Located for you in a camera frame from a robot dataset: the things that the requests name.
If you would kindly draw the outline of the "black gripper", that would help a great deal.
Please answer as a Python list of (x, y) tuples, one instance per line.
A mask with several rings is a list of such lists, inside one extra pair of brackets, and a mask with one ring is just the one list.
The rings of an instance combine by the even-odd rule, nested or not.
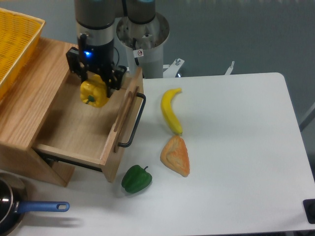
[(102, 45), (88, 43), (86, 34), (78, 38), (79, 50), (71, 47), (66, 53), (66, 59), (71, 73), (76, 74), (81, 82), (87, 80), (87, 70), (98, 74), (105, 79), (107, 97), (113, 94), (112, 90), (121, 88), (127, 68), (123, 65), (113, 65), (114, 40)]

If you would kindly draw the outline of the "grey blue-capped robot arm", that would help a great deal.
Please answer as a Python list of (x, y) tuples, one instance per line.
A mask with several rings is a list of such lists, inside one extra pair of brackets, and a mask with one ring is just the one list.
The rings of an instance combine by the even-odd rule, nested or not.
[(117, 11), (138, 25), (149, 23), (156, 15), (153, 0), (76, 0), (75, 18), (77, 26), (77, 47), (72, 47), (66, 58), (69, 70), (77, 74), (82, 82), (88, 79), (88, 72), (101, 77), (107, 86), (107, 96), (112, 90), (119, 90), (124, 66), (114, 63), (114, 21)]

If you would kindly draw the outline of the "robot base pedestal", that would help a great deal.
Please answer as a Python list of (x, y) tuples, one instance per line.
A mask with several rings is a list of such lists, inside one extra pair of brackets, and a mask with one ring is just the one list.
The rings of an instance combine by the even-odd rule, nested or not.
[(168, 21), (159, 13), (142, 25), (133, 23), (128, 17), (119, 20), (116, 33), (126, 50), (131, 75), (141, 67), (146, 79), (163, 77), (163, 47), (169, 32)]

